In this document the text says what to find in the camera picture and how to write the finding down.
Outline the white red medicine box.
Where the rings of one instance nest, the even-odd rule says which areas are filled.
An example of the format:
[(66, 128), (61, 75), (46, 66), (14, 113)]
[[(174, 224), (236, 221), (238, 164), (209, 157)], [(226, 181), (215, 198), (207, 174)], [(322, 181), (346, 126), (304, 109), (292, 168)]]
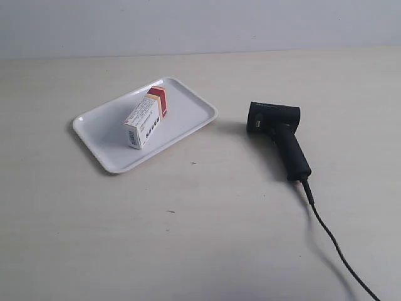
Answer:
[(167, 109), (166, 89), (152, 86), (124, 120), (128, 146), (142, 149), (167, 115)]

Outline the black handheld barcode scanner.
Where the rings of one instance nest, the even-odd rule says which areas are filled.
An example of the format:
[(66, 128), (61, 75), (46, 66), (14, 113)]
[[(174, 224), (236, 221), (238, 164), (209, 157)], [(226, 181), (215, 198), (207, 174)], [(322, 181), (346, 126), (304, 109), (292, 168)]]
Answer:
[(311, 175), (311, 168), (295, 136), (300, 118), (299, 107), (251, 102), (246, 131), (269, 137), (278, 150), (287, 180), (302, 182)]

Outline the white plastic tray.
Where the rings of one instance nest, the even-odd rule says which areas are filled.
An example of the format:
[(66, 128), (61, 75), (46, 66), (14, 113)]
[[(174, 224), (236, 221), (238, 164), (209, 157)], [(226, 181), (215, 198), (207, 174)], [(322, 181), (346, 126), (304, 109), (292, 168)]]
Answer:
[[(128, 146), (124, 119), (152, 86), (166, 89), (167, 116), (142, 150)], [(173, 77), (162, 77), (77, 116), (72, 128), (110, 174), (127, 172), (201, 129), (217, 109)]]

